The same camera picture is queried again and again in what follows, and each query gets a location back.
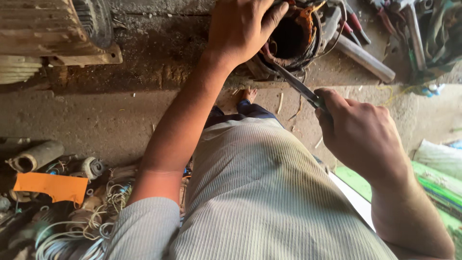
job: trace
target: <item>striped shirt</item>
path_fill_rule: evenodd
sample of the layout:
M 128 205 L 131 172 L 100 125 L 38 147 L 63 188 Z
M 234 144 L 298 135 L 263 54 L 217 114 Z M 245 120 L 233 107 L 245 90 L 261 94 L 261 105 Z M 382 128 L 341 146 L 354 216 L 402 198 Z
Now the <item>striped shirt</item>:
M 396 259 L 313 156 L 272 118 L 205 129 L 177 204 L 122 210 L 107 259 Z

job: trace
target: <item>orange tag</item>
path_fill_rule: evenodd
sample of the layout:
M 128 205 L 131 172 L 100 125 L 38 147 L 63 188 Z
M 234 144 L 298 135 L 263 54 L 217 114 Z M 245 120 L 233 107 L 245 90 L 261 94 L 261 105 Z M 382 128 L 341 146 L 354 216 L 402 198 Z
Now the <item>orange tag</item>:
M 43 192 L 54 202 L 69 200 L 78 204 L 84 201 L 87 178 L 52 175 L 48 173 L 18 173 L 15 192 Z

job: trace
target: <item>shirt sleeve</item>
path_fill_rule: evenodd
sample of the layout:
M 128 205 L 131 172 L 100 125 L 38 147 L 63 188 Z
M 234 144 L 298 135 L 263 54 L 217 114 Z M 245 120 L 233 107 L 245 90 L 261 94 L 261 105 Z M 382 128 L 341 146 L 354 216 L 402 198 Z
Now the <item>shirt sleeve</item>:
M 179 228 L 176 202 L 161 197 L 139 200 L 120 212 L 105 259 L 161 259 Z

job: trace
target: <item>hand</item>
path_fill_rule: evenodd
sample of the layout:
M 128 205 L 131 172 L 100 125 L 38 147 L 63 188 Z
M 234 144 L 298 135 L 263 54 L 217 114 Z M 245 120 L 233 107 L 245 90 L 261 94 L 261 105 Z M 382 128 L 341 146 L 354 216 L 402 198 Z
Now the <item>hand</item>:
M 332 119 L 317 108 L 316 116 L 326 147 L 345 166 L 372 186 L 397 187 L 409 180 L 410 160 L 404 151 L 388 109 L 351 99 L 335 90 L 320 88 Z
M 289 5 L 274 0 L 219 0 L 212 12 L 206 53 L 235 68 L 248 61 L 268 40 Z

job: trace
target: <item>wooden handle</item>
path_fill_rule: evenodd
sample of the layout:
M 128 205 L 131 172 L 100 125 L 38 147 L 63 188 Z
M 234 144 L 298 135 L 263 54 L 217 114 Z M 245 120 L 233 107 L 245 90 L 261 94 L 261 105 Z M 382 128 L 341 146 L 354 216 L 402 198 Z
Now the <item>wooden handle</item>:
M 338 35 L 339 33 L 335 32 L 331 42 L 335 41 Z M 361 64 L 364 68 L 368 69 L 384 82 L 390 83 L 393 79 L 395 79 L 396 73 L 393 70 L 385 66 L 357 44 L 350 41 L 347 37 L 340 35 L 335 48 L 345 53 L 348 57 L 354 59 L 357 63 Z

